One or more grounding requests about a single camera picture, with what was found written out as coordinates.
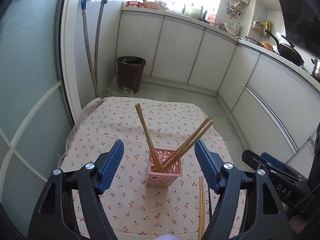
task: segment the metal screw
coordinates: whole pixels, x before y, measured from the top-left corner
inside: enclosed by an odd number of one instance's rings
[[[257,173],[261,176],[263,176],[264,174],[266,174],[266,172],[264,170],[258,170]]]
[[[225,167],[227,170],[231,170],[233,168],[233,165],[231,163],[225,163],[223,167]]]
[[[87,164],[85,165],[85,168],[86,168],[87,170],[93,169],[93,168],[94,168],[94,163],[87,163]]]
[[[54,175],[59,175],[61,173],[61,170],[60,169],[55,169],[52,173]]]

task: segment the door frame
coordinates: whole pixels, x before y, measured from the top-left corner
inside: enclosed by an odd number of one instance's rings
[[[60,25],[60,65],[63,85],[73,121],[82,112],[75,64],[75,27],[79,0],[64,0]]]

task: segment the countertop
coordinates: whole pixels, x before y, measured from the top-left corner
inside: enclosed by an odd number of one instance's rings
[[[182,14],[178,14],[178,13],[174,13],[174,12],[167,12],[167,11],[160,11],[160,10],[154,10],[154,9],[147,9],[147,8],[138,8],[138,7],[125,7],[122,6],[121,7],[122,11],[133,11],[133,12],[143,12],[143,13],[152,13],[152,14],[158,14],[158,15],[163,15],[163,16],[167,16],[167,17],[173,17],[176,19],[180,19],[183,21],[187,21],[199,26],[202,26],[204,28],[207,28],[209,30],[212,30],[216,33],[221,34],[222,36],[225,36],[226,38],[229,38],[233,41],[236,41],[239,44],[242,44],[244,46],[250,47],[254,50],[260,51],[262,54],[265,54],[273,59],[275,59],[276,61],[281,62],[282,64],[286,65],[288,68],[290,68],[291,70],[293,70],[295,73],[297,73],[299,76],[301,76],[304,80],[306,80],[311,86],[313,86],[319,93],[320,93],[320,83],[318,83],[312,76],[310,76],[307,72],[305,72],[304,70],[302,70],[301,68],[299,68],[297,65],[293,64],[292,62],[290,62],[289,60],[285,59],[284,57],[281,57],[279,54],[276,54],[270,50],[267,50],[265,48],[259,47],[257,45],[254,45],[252,43],[249,43],[247,41],[243,41],[241,39],[238,39],[237,37],[226,33],[216,27],[213,27],[209,24],[206,24],[204,22],[186,17]]]
[[[167,17],[172,17],[172,18],[176,18],[176,19],[179,19],[179,20],[182,20],[182,21],[186,21],[186,22],[190,22],[190,23],[193,23],[193,24],[196,24],[196,25],[199,25],[201,27],[204,27],[204,28],[207,28],[209,30],[212,30],[216,33],[219,33],[233,41],[238,41],[238,38],[229,34],[229,33],[226,33],[212,25],[209,25],[207,23],[204,23],[204,22],[201,22],[201,21],[198,21],[198,20],[195,20],[195,19],[192,19],[192,18],[189,18],[187,16],[184,16],[183,14],[179,14],[179,13],[174,13],[174,12],[167,12],[167,11],[160,11],[160,10],[154,10],[154,9],[147,9],[147,8],[138,8],[138,7],[125,7],[125,6],[122,6],[121,7],[121,10],[122,11],[134,11],[134,12],[143,12],[143,13],[153,13],[153,14],[158,14],[158,15],[163,15],[163,16],[167,16]]]
[[[257,45],[254,45],[250,42],[243,41],[241,39],[238,40],[239,44],[243,44],[245,46],[248,46],[252,49],[260,51],[262,54],[265,54],[276,61],[281,62],[282,64],[286,65],[288,68],[293,70],[295,73],[297,73],[299,76],[301,76],[303,79],[305,79],[311,86],[313,86],[319,93],[320,93],[320,83],[315,80],[312,76],[310,76],[307,72],[299,68],[297,65],[293,64],[291,61],[285,59],[284,57],[281,57],[279,54],[276,54],[270,50],[267,50],[265,48],[259,47]]]

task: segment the blue gripper pad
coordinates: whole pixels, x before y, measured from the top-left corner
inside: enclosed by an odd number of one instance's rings
[[[260,157],[265,159],[272,166],[275,166],[279,170],[284,171],[284,164],[281,161],[277,160],[275,157],[272,157],[270,154],[264,152],[261,153]]]
[[[99,186],[96,188],[98,193],[102,195],[105,190],[110,188],[113,177],[119,167],[124,153],[124,145],[121,140],[117,140],[113,145],[109,157],[104,160],[98,170]]]
[[[195,154],[210,189],[220,194],[225,181],[221,181],[223,161],[217,153],[209,152],[202,140],[196,141]]]

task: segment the trash can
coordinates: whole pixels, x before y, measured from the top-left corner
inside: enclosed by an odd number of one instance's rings
[[[138,93],[146,60],[141,57],[124,56],[117,58],[118,86],[125,86]]]

